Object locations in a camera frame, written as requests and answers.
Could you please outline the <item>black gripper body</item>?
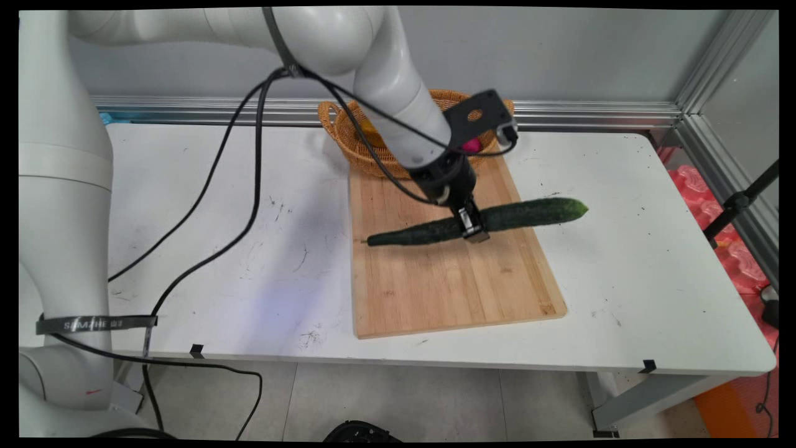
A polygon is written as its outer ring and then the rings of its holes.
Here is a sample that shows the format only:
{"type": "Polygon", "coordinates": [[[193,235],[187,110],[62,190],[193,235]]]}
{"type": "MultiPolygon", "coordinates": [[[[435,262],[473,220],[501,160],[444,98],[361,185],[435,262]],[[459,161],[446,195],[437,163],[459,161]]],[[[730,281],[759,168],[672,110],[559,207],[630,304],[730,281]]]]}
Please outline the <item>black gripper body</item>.
{"type": "Polygon", "coordinates": [[[460,210],[474,203],[476,173],[464,155],[447,151],[431,164],[407,172],[438,206],[460,210]]]}

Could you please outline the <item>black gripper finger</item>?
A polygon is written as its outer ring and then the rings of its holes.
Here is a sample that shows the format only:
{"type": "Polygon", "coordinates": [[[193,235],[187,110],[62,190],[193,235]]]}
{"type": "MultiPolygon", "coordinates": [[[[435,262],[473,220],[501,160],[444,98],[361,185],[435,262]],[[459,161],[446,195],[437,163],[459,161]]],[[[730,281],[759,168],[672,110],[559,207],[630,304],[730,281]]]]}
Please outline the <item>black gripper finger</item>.
{"type": "Polygon", "coordinates": [[[478,211],[473,206],[463,206],[457,211],[461,237],[469,240],[478,235],[478,211]]]}
{"type": "Polygon", "coordinates": [[[467,199],[467,241],[477,244],[489,240],[485,221],[473,198],[467,199]]]}

